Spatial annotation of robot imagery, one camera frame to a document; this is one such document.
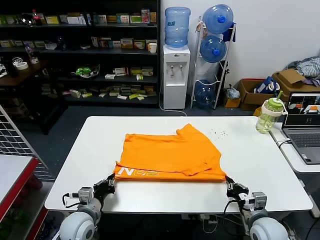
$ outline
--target folded shirt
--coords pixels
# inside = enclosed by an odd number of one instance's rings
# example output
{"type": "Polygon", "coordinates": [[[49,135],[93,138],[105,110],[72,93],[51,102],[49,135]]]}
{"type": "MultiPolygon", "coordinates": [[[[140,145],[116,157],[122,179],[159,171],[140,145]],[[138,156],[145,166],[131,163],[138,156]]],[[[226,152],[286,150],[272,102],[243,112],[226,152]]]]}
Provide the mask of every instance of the folded shirt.
{"type": "Polygon", "coordinates": [[[127,134],[117,179],[223,182],[221,153],[191,124],[177,135],[127,134]]]}

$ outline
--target blue water bottle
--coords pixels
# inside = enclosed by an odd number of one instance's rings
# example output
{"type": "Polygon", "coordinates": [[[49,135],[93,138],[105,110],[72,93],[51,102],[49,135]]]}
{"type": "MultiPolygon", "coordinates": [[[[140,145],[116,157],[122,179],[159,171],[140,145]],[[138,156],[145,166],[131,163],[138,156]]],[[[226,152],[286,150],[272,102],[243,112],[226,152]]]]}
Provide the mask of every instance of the blue water bottle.
{"type": "Polygon", "coordinates": [[[188,44],[190,14],[187,7],[168,7],[165,10],[165,44],[173,48],[188,44]]]}
{"type": "Polygon", "coordinates": [[[234,21],[234,13],[227,5],[218,4],[208,8],[202,20],[210,33],[222,34],[231,27],[234,21]]]}
{"type": "Polygon", "coordinates": [[[215,90],[212,88],[212,85],[207,86],[210,84],[207,80],[200,80],[201,82],[197,81],[194,86],[194,98],[196,105],[201,109],[211,108],[213,103],[216,100],[216,93],[215,90]]]}
{"type": "Polygon", "coordinates": [[[226,43],[216,36],[206,36],[201,41],[200,54],[208,63],[221,61],[226,52],[226,43]]]}

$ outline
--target tape roll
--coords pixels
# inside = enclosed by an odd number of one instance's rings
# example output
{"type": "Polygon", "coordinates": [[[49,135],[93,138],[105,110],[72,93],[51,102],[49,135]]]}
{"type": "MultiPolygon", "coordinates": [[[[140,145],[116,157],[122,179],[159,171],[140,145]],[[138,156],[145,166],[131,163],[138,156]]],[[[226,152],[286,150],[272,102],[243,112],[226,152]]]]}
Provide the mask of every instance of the tape roll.
{"type": "Polygon", "coordinates": [[[23,69],[27,69],[29,66],[28,66],[28,63],[23,61],[23,62],[19,62],[15,67],[18,70],[23,70],[23,69]]]}

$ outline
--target water jug rack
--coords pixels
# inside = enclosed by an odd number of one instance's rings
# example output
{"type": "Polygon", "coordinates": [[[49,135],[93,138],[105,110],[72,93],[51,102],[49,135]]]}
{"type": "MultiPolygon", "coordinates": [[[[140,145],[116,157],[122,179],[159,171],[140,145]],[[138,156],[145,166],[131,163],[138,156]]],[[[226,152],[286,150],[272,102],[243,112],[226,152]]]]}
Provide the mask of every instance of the water jug rack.
{"type": "Polygon", "coordinates": [[[216,97],[215,97],[215,101],[214,101],[214,105],[213,105],[213,109],[216,109],[217,107],[217,102],[218,102],[218,97],[219,97],[219,93],[220,93],[220,89],[222,86],[222,82],[223,82],[223,79],[224,79],[224,75],[225,75],[225,71],[226,71],[226,68],[227,68],[227,65],[228,65],[228,53],[229,53],[229,50],[233,44],[233,39],[234,39],[234,35],[235,35],[235,32],[236,32],[236,27],[237,27],[237,24],[234,23],[233,24],[233,27],[229,28],[230,30],[232,29],[232,33],[231,33],[231,37],[230,37],[230,41],[229,41],[229,44],[227,44],[227,51],[226,51],[226,54],[224,56],[224,58],[217,62],[217,64],[220,64],[220,66],[222,67],[222,74],[221,74],[221,77],[220,79],[218,79],[217,77],[217,74],[214,72],[213,75],[214,75],[214,79],[213,81],[210,81],[208,79],[208,81],[212,82],[210,84],[204,84],[202,83],[201,81],[198,80],[198,75],[199,73],[201,74],[206,74],[207,72],[199,72],[199,65],[200,65],[200,59],[202,58],[201,54],[200,54],[200,45],[201,45],[201,41],[204,37],[204,33],[207,31],[207,28],[206,28],[206,25],[203,21],[201,21],[201,16],[199,16],[199,19],[198,19],[198,25],[197,25],[197,29],[196,29],[196,41],[195,41],[195,60],[194,60],[194,76],[193,76],[193,81],[192,81],[192,93],[191,93],[191,104],[190,104],[190,108],[192,109],[193,107],[193,103],[196,101],[195,99],[195,86],[196,86],[196,82],[200,82],[201,84],[205,85],[205,86],[211,86],[211,85],[215,85],[215,84],[218,84],[218,91],[217,91],[217,94],[216,94],[216,97]]]}

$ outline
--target laptop screen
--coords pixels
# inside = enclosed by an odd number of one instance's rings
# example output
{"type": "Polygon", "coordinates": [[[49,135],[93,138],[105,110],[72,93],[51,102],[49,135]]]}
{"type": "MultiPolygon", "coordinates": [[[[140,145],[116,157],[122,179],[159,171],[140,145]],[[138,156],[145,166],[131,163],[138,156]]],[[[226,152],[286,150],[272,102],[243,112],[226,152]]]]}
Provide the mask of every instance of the laptop screen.
{"type": "Polygon", "coordinates": [[[320,126],[320,92],[292,92],[283,127],[320,126]]]}

